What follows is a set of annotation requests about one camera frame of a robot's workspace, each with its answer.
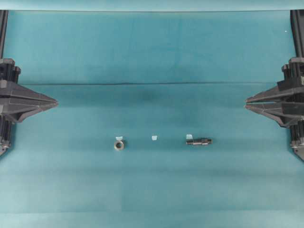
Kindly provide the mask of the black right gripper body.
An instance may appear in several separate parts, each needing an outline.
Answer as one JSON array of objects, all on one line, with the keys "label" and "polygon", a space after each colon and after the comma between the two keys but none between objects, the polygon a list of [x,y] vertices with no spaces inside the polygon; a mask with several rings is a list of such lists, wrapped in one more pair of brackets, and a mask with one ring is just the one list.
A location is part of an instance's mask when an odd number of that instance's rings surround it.
[{"label": "black right gripper body", "polygon": [[294,94],[286,99],[292,103],[287,110],[299,118],[289,126],[291,133],[290,146],[295,154],[304,153],[304,59],[293,57],[282,67],[284,83],[287,88],[293,89]]}]

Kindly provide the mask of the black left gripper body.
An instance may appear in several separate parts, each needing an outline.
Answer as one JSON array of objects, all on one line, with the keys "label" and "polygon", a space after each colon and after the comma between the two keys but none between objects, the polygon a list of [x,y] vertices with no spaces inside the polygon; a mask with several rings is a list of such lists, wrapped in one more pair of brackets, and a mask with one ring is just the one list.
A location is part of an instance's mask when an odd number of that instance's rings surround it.
[{"label": "black left gripper body", "polygon": [[15,66],[12,58],[0,60],[0,155],[4,155],[11,146],[11,132],[13,122],[2,114],[2,106],[10,93],[6,91],[8,82],[18,83],[21,69]]}]

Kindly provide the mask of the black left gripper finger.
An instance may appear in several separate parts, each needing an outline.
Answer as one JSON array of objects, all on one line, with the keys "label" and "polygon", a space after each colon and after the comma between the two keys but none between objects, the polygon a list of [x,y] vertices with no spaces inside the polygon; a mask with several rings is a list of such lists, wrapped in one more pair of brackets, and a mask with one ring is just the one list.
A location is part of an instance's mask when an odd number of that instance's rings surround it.
[{"label": "black left gripper finger", "polygon": [[27,87],[23,87],[17,83],[7,80],[0,81],[0,96],[58,104],[57,100],[51,97],[37,93],[33,90],[28,89]]},{"label": "black left gripper finger", "polygon": [[56,100],[42,101],[14,97],[1,98],[0,115],[14,123],[21,123],[26,118],[57,107],[57,105],[58,102]]}]

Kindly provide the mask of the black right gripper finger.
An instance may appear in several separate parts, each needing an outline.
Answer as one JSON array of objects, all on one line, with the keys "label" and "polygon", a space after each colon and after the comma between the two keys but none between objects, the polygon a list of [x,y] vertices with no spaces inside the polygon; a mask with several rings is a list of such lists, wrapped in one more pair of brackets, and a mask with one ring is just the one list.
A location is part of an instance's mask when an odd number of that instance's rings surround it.
[{"label": "black right gripper finger", "polygon": [[277,82],[277,86],[246,99],[246,103],[278,102],[304,92],[304,77],[293,77]]},{"label": "black right gripper finger", "polygon": [[304,104],[297,102],[246,104],[245,108],[276,121],[279,126],[289,128],[304,120]]}]

